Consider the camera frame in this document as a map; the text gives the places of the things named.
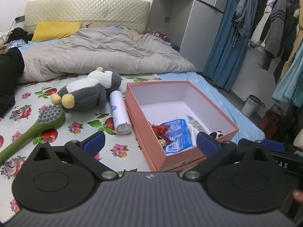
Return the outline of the red gold packet ornament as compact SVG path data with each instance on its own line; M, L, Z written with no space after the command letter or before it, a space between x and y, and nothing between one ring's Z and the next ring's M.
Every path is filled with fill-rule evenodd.
M166 139L166 133L170 129L169 125L154 125L150 124L151 128L158 139Z

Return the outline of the grey wardrobe cabinet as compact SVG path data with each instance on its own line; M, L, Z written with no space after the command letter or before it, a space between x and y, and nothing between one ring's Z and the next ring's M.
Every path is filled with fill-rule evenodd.
M227 0L152 0L146 30L166 35L201 72L209 57Z

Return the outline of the green long-handled massage brush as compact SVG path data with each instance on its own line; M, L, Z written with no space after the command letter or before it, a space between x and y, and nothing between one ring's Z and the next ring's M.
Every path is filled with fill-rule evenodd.
M47 108L44 108L39 113L36 122L17 140L1 151L1 164L22 149L31 137L45 130L56 128L64 121L65 111L61 105L49 105Z

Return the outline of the beige quilted headboard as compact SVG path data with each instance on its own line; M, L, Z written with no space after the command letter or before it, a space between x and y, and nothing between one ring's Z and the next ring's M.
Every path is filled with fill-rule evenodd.
M103 22L142 33L151 3L142 0L37 0L25 8L24 29L33 33L39 22Z

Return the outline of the grey quilted blanket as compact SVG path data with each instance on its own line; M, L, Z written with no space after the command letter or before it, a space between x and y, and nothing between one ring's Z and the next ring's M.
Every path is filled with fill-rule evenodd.
M134 41L112 29L80 29L54 43L31 44L22 51L21 83L44 82L65 73L88 74L98 67L122 75L195 71L169 44L149 33Z

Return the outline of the hanging grey striped sweater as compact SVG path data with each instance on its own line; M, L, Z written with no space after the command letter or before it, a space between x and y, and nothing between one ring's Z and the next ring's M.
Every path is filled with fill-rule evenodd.
M258 62L259 68L269 70L272 60L284 51L286 37L289 34L288 27L295 23L293 14L298 8L298 0L277 0L268 19L270 27Z

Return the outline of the yellow pillow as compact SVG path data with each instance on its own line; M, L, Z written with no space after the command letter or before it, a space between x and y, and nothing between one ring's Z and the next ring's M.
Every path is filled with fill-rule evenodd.
M81 29L81 22L39 22L34 30L32 41L43 42L69 37Z

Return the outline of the blue curtain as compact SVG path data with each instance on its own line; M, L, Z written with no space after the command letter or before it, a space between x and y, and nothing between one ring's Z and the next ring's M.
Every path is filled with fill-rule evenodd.
M234 28L232 20L238 2L239 0L227 0L215 42L203 68L205 76L212 79L215 85L227 91L231 89L238 77L250 38L250 34L247 37L238 37L235 47L233 47ZM256 0L253 23L258 2L259 0Z

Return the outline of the pink cardboard shoe box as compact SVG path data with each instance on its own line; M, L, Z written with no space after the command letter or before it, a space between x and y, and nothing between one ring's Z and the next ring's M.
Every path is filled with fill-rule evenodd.
M191 121L206 134L232 140L238 126L190 82L129 82L125 103L136 138L153 172L177 171L203 161Z

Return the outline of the large grey penguin plush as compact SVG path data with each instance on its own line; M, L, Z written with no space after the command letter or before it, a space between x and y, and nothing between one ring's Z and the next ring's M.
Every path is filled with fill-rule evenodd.
M65 110L87 112L99 106L104 108L107 97L119 89L121 76L115 70L97 68L84 79L78 79L51 95L54 105L61 105Z

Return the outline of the blue disposable face mask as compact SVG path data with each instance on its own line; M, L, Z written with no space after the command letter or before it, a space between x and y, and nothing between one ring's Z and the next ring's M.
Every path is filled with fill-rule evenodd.
M197 121L190 115L187 115L187 119L192 124L192 126L194 128L196 128L199 132L204 132L204 133L209 134L209 129L202 122Z

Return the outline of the white trash bin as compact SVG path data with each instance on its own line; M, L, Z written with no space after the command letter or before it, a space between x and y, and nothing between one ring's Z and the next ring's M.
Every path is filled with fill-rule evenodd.
M250 94L245 100L241 112L244 116L251 117L260 106L265 107L265 104L257 96Z

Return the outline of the blue white tissue pack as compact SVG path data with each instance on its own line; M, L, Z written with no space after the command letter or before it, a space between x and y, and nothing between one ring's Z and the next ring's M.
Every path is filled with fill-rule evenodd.
M170 126L166 136L172 141L172 143L163 148L167 155L175 154L196 146L196 142L194 141L194 128L186 121L186 119L178 118L164 122L162 125Z

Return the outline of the white cylindrical bottle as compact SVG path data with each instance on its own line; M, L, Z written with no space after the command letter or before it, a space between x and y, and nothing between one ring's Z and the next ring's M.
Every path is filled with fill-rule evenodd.
M132 126L122 93L118 90L111 92L109 95L109 102L111 105L115 133L119 135L127 135L131 132Z

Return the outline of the light blue hanging garment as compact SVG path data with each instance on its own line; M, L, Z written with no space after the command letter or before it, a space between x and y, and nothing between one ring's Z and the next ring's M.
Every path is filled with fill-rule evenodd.
M278 103L291 101L299 108L302 106L302 45L290 69L276 87L272 99Z

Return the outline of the small panda plush toy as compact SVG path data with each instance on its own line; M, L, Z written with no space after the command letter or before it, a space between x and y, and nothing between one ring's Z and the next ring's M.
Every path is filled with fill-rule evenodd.
M220 131L217 131L217 132L210 133L209 136L214 138L214 139L218 139L218 138L222 137L223 134Z

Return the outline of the floral bed sheet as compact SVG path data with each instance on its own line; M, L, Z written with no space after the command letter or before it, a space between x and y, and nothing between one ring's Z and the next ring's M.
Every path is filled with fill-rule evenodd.
M6 148L20 138L34 124L39 111L50 104L51 94L81 78L81 75L73 73L54 80L31 82L18 87L15 91L15 105L1 117L1 148ZM238 126L239 130L233 137L234 142L238 142L241 138L250 140L265 138L265 134L239 109L209 85L202 76L194 72L124 75L120 91L125 92L129 82L163 80L188 80L194 84ZM110 105L106 105L103 109L95 107L88 112L69 112L61 126L37 133L5 165L1 166L1 222L8 221L19 211L11 192L12 182L39 142L46 141L51 145L61 146L70 140L84 140L97 131L103 131L106 136L105 146L96 156L99 162L119 174L130 170L149 171L149 165L134 133L127 135L114 133Z

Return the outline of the small red brown pouch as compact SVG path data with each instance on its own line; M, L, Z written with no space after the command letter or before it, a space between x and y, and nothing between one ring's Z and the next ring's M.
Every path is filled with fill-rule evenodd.
M167 145L170 145L172 143L172 141L167 137L159 137L158 141L162 147L166 147Z

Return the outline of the black clothing pile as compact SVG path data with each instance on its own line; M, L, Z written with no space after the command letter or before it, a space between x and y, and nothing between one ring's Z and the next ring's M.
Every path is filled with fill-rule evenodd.
M14 93L24 68L24 59L18 47L1 54L1 117L15 104Z

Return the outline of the hanging denim clothes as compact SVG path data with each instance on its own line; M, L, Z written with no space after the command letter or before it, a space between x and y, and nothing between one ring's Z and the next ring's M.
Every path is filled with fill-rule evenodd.
M249 36L253 25L255 5L256 0L239 0L232 20L234 28L233 47L235 47L238 37Z

